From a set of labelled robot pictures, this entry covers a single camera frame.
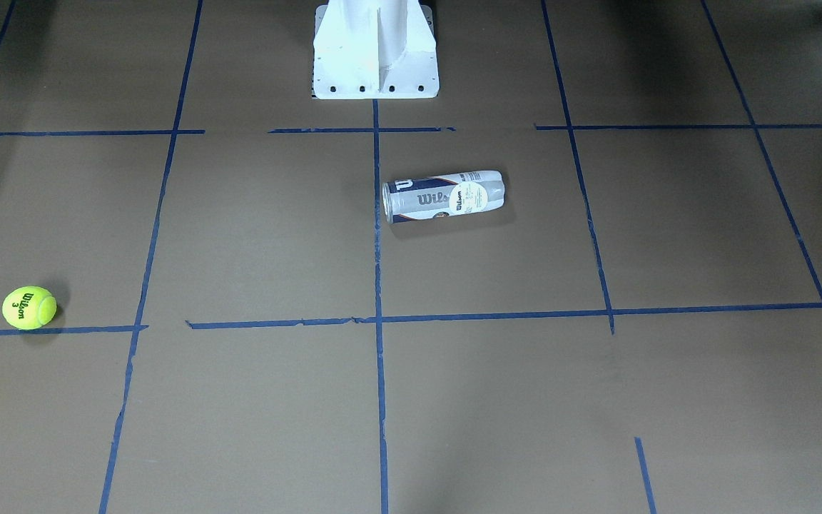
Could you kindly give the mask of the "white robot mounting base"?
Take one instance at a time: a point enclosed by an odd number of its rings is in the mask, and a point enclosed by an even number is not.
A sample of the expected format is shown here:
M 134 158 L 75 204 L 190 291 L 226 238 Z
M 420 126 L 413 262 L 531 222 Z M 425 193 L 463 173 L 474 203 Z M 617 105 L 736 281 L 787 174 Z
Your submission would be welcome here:
M 329 1 L 315 10 L 311 91 L 320 100 L 431 99 L 440 91 L 427 1 Z

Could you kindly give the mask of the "clear Wilson tennis ball can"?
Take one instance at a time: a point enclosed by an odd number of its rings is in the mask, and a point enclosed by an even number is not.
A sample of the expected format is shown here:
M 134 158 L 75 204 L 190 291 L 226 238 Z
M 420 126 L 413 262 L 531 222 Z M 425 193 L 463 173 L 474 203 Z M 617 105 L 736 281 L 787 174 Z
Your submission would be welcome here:
M 503 176 L 496 170 L 394 180 L 380 191 L 390 223 L 493 211 L 504 205 L 505 194 Z

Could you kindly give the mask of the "yellow Wilson tennis ball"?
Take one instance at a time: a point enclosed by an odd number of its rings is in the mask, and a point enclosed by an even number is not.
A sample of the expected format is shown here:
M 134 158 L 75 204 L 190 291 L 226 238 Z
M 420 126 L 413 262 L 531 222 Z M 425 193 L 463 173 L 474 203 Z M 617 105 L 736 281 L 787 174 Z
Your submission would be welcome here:
M 2 316 L 19 330 L 36 330 L 48 325 L 56 315 L 58 302 L 48 289 L 23 286 L 13 290 L 2 303 Z

